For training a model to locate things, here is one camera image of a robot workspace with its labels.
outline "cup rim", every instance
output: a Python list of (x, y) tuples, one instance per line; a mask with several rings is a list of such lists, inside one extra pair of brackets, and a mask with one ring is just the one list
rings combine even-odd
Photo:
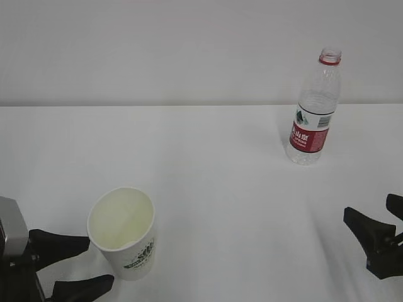
[[(91, 236), (91, 232), (89, 231), (89, 218), (91, 217), (91, 214), (93, 213), (93, 211), (94, 211), (96, 205), (97, 205), (106, 195), (111, 194), (111, 193), (113, 193), (113, 192), (115, 192), (115, 191), (117, 191), (117, 190), (120, 190), (120, 189), (131, 189), (131, 190), (138, 191), (138, 192), (141, 192), (142, 194), (144, 194), (144, 195), (149, 199), (149, 201), (150, 201), (150, 203), (151, 203), (151, 205), (152, 205), (152, 220), (151, 220), (151, 223), (150, 223), (150, 225), (149, 225), (147, 231), (146, 231), (138, 240), (132, 242), (130, 245), (125, 245), (124, 247), (120, 247), (119, 249), (108, 249), (108, 248), (102, 247), (102, 246), (100, 246), (98, 243), (96, 243), (95, 240), (94, 240), (94, 238)], [(102, 250), (102, 251), (104, 251), (104, 252), (121, 252), (121, 251), (123, 251), (123, 250), (127, 250), (127, 249), (133, 247), (134, 245), (138, 244), (141, 240), (144, 239), (144, 237), (150, 232), (152, 226), (154, 225), (154, 219), (155, 219), (155, 217), (156, 217), (156, 207), (154, 206), (154, 203), (152, 202), (151, 198), (150, 198), (145, 192), (143, 192), (143, 191), (140, 190), (140, 189), (137, 189), (136, 187), (125, 187), (125, 186), (116, 187), (115, 189), (112, 189), (112, 190), (110, 190), (110, 191), (104, 193), (104, 195), (102, 195), (100, 198), (98, 198), (98, 200), (95, 202), (95, 204), (93, 205), (93, 207), (92, 207), (91, 210), (89, 211), (88, 216), (87, 216), (87, 235), (88, 235), (88, 237), (89, 237), (91, 243), (92, 243), (93, 245), (95, 245), (98, 249), (100, 249), (100, 250)]]

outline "white tabletop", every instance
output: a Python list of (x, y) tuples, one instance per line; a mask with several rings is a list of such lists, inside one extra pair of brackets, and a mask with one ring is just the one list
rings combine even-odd
[[(0, 193), (28, 228), (85, 235), (103, 193), (138, 187), (156, 204), (152, 272), (115, 280), (99, 301), (389, 302), (403, 277), (378, 280), (343, 223), (352, 206), (403, 194), (403, 105), (340, 105), (320, 161), (283, 149), (294, 106), (1, 108)], [(39, 273), (53, 282), (112, 273), (93, 247)]]

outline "white paper cup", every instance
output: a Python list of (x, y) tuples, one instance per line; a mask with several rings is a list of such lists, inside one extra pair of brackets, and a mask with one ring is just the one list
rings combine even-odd
[(155, 212), (150, 198), (132, 187), (106, 193), (89, 212), (88, 237), (118, 277), (138, 280), (151, 270), (156, 245)]

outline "plastic water bottle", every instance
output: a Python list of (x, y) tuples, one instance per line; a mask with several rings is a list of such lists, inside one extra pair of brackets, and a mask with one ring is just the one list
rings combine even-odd
[(286, 147), (288, 157), (297, 164), (310, 165), (321, 156), (340, 95), (340, 60), (340, 50), (324, 48), (316, 69), (305, 81)]

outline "red bottle label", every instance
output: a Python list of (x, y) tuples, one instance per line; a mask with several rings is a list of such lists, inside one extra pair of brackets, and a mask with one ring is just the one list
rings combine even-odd
[(316, 115), (298, 105), (290, 135), (291, 145), (302, 152), (321, 151), (329, 131), (332, 115), (333, 113)]

